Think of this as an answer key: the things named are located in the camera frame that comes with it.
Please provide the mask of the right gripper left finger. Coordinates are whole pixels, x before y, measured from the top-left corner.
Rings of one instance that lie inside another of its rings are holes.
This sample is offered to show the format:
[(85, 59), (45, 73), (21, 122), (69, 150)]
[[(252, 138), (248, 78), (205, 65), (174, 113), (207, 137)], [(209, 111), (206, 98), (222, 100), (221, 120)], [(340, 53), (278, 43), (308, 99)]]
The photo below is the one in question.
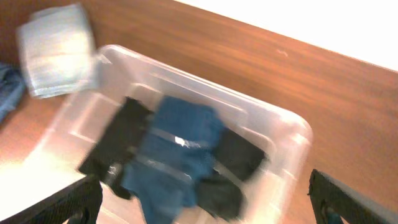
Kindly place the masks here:
[(102, 201), (100, 180), (87, 175), (1, 224), (96, 224)]

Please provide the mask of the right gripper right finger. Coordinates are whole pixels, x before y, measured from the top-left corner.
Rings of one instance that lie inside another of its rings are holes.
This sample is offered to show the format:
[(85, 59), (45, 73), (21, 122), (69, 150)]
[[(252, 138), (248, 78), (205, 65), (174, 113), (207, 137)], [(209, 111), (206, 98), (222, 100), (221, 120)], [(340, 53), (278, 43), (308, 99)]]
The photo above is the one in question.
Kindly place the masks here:
[(308, 196), (317, 224), (397, 224), (397, 214), (330, 175), (312, 170)]

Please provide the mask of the blue cloth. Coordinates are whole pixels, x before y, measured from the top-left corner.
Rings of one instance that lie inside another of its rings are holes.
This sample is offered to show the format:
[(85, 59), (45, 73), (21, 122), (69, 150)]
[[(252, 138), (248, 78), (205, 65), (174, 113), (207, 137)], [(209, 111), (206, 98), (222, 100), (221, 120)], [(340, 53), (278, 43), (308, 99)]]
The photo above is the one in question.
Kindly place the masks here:
[(121, 184), (139, 199), (146, 223), (173, 223), (196, 205), (195, 185), (211, 175), (223, 130), (212, 107), (162, 98)]

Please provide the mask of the light grey jeans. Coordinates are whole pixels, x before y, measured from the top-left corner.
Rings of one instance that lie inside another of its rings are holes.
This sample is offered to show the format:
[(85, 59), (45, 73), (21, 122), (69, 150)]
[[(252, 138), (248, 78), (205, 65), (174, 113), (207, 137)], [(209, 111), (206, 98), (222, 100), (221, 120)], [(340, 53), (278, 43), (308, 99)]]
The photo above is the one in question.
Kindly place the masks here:
[(16, 35), (31, 96), (49, 98), (98, 86), (95, 40), (80, 3), (37, 11)]

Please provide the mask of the dark grey cloth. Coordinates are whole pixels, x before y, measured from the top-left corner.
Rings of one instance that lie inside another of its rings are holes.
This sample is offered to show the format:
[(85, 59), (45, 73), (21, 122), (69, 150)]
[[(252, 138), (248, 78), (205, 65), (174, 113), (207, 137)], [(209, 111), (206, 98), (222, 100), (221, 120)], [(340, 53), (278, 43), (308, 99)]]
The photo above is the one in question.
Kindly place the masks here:
[(238, 219), (245, 196), (243, 183), (252, 178), (269, 156), (238, 133), (225, 129), (213, 151), (215, 164), (209, 177), (196, 186), (197, 205), (212, 217)]

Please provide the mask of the black cloth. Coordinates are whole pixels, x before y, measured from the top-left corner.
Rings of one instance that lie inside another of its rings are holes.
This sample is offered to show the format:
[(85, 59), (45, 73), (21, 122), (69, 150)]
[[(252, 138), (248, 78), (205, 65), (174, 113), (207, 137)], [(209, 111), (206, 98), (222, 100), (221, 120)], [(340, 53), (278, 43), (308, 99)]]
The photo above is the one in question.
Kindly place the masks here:
[(151, 116), (152, 112), (140, 101), (125, 98), (124, 104), (113, 116), (78, 171), (97, 176), (113, 194), (126, 200), (131, 199), (131, 194), (121, 186), (124, 165), (135, 156)]

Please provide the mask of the blue jeans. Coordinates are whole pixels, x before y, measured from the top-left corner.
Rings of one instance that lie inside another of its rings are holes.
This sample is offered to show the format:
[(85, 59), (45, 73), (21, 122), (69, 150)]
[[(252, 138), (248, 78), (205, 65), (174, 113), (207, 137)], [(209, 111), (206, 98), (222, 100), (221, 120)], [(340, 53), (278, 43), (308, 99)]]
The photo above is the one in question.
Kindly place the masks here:
[(1, 62), (1, 122), (19, 104), (25, 91), (21, 71)]

